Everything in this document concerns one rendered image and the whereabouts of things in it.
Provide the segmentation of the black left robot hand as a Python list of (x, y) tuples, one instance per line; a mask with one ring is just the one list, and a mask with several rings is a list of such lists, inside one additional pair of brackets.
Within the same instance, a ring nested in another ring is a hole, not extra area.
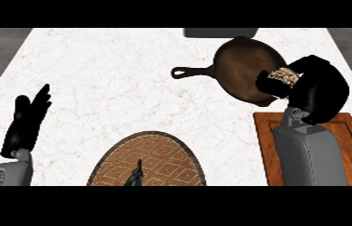
[(0, 151), (0, 155), (5, 158), (14, 159), (15, 156), (12, 153), (20, 149), (33, 150), (39, 137), (40, 125), (52, 104), (49, 98), (49, 84), (45, 84), (36, 94), (35, 100), (30, 100), (27, 95), (17, 97), (14, 120)]

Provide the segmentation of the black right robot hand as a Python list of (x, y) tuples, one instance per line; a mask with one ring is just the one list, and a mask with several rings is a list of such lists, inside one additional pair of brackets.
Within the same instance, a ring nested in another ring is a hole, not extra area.
[(329, 122), (338, 115), (350, 96), (350, 85), (338, 68), (327, 60), (310, 55), (287, 65), (299, 75), (295, 86), (270, 78), (268, 71), (262, 71), (258, 80), (258, 89), (285, 99), (289, 98), (289, 107), (310, 112), (302, 119), (310, 125)]

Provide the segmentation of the beige frosted cupcake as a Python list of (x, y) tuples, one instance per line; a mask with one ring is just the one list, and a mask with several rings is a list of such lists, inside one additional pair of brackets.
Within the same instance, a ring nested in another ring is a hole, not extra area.
[(287, 84), (290, 87), (293, 87), (301, 79), (299, 74), (290, 70), (286, 67), (282, 67), (280, 69), (274, 70), (270, 74), (268, 77), (271, 79), (276, 79), (282, 81), (285, 84)]

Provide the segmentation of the dark brown cast-iron pan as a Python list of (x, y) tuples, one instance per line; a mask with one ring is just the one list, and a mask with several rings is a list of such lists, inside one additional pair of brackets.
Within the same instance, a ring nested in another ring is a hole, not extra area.
[(258, 76), (262, 71), (270, 72), (285, 66), (280, 52), (267, 43), (239, 36), (219, 47), (208, 68), (175, 67), (171, 74), (175, 79), (211, 76), (237, 100), (267, 107), (276, 97), (256, 88)]

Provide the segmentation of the brown wooden cutting board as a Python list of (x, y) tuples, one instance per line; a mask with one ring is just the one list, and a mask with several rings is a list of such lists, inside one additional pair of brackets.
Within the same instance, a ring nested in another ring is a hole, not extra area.
[[(253, 113), (258, 138), (261, 143), (264, 169), (270, 186), (283, 186), (282, 162), (276, 150), (274, 128), (283, 121), (283, 113)], [(347, 176), (347, 184), (352, 186), (352, 114), (339, 113), (336, 117), (323, 124), (335, 134), (342, 148), (342, 162)]]

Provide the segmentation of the grey rectangular appliance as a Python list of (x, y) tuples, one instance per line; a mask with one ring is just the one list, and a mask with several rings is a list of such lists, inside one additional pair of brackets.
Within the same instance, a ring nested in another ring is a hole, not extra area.
[(245, 36), (252, 38), (258, 28), (184, 28), (187, 38), (234, 38)]

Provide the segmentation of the dark green pointed object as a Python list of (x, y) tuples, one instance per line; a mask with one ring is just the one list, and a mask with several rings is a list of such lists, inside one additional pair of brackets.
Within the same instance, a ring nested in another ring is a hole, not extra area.
[(132, 170), (132, 174), (128, 178), (126, 186), (141, 186), (143, 182), (144, 182), (143, 160), (138, 160), (138, 166)]

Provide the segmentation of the round woven orange placemat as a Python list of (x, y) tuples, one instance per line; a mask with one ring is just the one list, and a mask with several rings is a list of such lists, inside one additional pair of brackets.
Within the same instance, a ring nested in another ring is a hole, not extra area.
[(144, 131), (123, 138), (107, 151), (88, 186), (123, 186), (143, 161), (144, 186), (206, 186), (206, 174), (187, 144), (171, 134)]

